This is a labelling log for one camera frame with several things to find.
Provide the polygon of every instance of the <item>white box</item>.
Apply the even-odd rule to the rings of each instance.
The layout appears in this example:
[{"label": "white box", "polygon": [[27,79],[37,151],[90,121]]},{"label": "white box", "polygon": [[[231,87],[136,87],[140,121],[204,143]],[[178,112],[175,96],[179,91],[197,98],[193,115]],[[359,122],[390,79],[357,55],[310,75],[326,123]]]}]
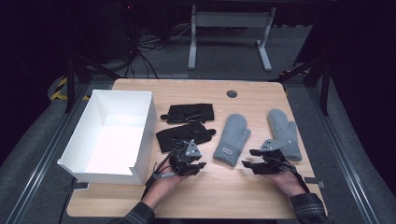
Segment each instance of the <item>white box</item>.
[{"label": "white box", "polygon": [[143,185],[156,121],[152,92],[94,90],[58,164],[81,182]]}]

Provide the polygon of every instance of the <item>gray mitten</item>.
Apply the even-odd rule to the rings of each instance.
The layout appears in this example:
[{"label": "gray mitten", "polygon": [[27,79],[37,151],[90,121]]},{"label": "gray mitten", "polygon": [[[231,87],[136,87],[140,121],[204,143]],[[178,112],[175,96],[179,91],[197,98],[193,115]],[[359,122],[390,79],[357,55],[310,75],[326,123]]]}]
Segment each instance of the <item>gray mitten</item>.
[{"label": "gray mitten", "polygon": [[235,167],[249,137],[250,130],[247,129],[247,120],[240,114],[230,115],[227,118],[213,158]]},{"label": "gray mitten", "polygon": [[297,126],[294,121],[288,122],[285,113],[279,109],[273,109],[268,114],[273,137],[276,140],[289,142],[285,147],[281,147],[283,155],[287,160],[300,161],[302,159],[297,142]]}]

